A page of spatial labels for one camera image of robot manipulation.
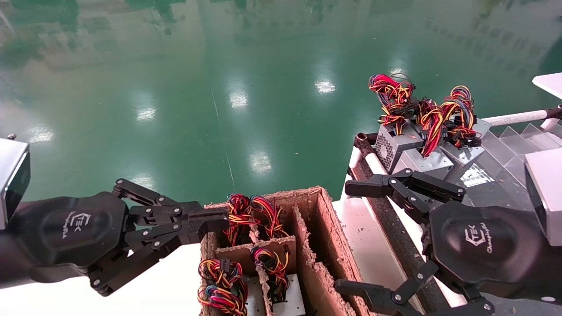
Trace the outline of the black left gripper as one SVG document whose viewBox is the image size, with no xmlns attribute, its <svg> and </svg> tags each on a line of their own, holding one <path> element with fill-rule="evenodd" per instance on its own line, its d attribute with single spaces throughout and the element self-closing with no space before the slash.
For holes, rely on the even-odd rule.
<svg viewBox="0 0 562 316">
<path fill-rule="evenodd" d="M 135 224 L 151 229 L 121 234 L 128 206 Z M 113 194 L 24 202 L 7 226 L 7 260 L 23 269 L 73 265 L 89 269 L 92 289 L 109 296 L 180 246 L 226 230 L 227 210 L 177 202 L 123 178 Z"/>
</svg>

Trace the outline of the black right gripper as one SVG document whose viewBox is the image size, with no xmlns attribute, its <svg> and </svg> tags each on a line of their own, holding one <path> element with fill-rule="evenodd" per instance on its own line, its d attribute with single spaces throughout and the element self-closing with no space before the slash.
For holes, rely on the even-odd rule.
<svg viewBox="0 0 562 316">
<path fill-rule="evenodd" d="M 360 297 L 369 311 L 388 316 L 421 316 L 409 299 L 432 277 L 454 289 L 463 288 L 466 304 L 430 316 L 491 316 L 494 305 L 477 290 L 501 298 L 560 304 L 561 248 L 549 244 L 534 212 L 467 206 L 461 204 L 465 193 L 460 186 L 412 169 L 345 182 L 349 196 L 396 196 L 395 203 L 412 220 L 428 222 L 428 256 L 434 262 L 428 260 L 395 291 L 338 279 L 336 292 Z M 416 194 L 445 204 L 430 212 Z"/>
</svg>

